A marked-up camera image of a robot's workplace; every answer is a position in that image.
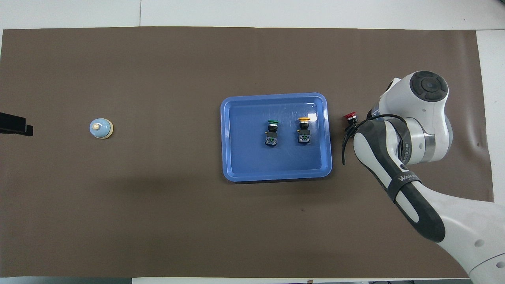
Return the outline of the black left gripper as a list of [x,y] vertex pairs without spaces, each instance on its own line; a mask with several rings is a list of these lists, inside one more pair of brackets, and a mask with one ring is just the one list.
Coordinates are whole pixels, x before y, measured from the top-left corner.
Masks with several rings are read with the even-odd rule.
[[0,133],[33,136],[33,126],[26,124],[26,118],[1,112]]

